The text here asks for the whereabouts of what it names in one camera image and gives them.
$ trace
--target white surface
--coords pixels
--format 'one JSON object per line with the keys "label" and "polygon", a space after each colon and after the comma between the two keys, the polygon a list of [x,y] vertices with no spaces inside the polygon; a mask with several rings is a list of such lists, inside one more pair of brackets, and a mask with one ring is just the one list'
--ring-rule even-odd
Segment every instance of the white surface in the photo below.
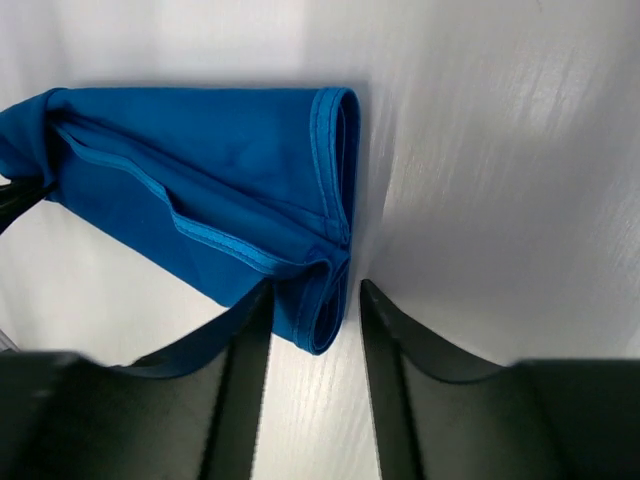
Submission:
{"label": "white surface", "polygon": [[[635,0],[0,0],[0,105],[55,85],[354,86],[354,281],[495,361],[638,356],[639,14]],[[0,252],[0,328],[22,346],[127,361],[218,310],[56,206]],[[354,305],[320,358],[275,340],[255,478],[377,478]]]}

